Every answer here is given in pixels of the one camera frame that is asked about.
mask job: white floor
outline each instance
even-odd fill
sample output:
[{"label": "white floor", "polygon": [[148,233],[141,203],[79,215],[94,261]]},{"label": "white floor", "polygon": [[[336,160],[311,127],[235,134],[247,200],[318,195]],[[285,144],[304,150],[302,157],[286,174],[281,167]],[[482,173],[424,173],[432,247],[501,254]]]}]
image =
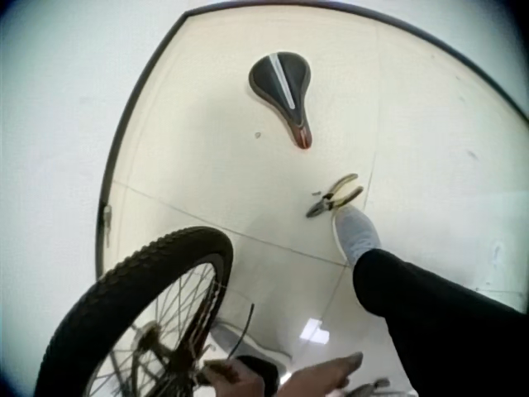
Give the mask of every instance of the white floor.
[{"label": "white floor", "polygon": [[[250,67],[290,50],[312,69],[301,151],[250,90]],[[529,276],[529,130],[457,60],[390,26],[309,7],[190,18],[132,114],[112,185],[105,268],[166,232],[221,228],[236,260],[221,316],[293,357],[293,370],[365,353],[355,383],[409,388],[385,323],[355,302],[331,218],[304,217],[351,172],[355,205],[405,260],[523,310]],[[327,344],[301,340],[321,320]]]}]

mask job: wheel rim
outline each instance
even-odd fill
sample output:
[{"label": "wheel rim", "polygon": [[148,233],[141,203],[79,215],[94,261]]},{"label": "wheel rim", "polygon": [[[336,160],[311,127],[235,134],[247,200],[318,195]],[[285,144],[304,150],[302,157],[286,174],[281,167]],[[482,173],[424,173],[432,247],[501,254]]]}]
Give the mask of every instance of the wheel rim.
[{"label": "wheel rim", "polygon": [[210,262],[169,285],[122,334],[83,396],[190,394],[222,285]]}]

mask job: gray sneaker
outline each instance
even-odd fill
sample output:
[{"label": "gray sneaker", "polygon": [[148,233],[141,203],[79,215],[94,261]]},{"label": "gray sneaker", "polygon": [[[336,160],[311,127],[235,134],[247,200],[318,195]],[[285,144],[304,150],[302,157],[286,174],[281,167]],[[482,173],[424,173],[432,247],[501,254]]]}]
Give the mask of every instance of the gray sneaker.
[{"label": "gray sneaker", "polygon": [[367,251],[380,248],[379,234],[373,223],[352,205],[338,208],[334,212],[332,230],[340,253],[351,267]]},{"label": "gray sneaker", "polygon": [[[210,332],[215,343],[226,354],[231,352],[233,347],[239,342],[242,334],[242,331],[238,328],[221,322],[215,322]],[[283,377],[288,372],[292,361],[287,353],[262,347],[248,334],[242,338],[241,344],[235,351],[234,356],[253,356],[271,362],[277,367],[279,377]]]}]

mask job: bicycle saddle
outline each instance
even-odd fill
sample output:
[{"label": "bicycle saddle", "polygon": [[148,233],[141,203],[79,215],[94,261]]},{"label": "bicycle saddle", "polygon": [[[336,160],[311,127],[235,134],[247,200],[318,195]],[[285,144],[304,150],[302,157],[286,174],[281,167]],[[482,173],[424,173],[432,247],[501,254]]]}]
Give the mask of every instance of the bicycle saddle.
[{"label": "bicycle saddle", "polygon": [[292,52],[276,52],[257,61],[250,70],[250,86],[287,120],[296,145],[308,149],[312,134],[305,114],[305,93],[311,80],[307,61]]}]

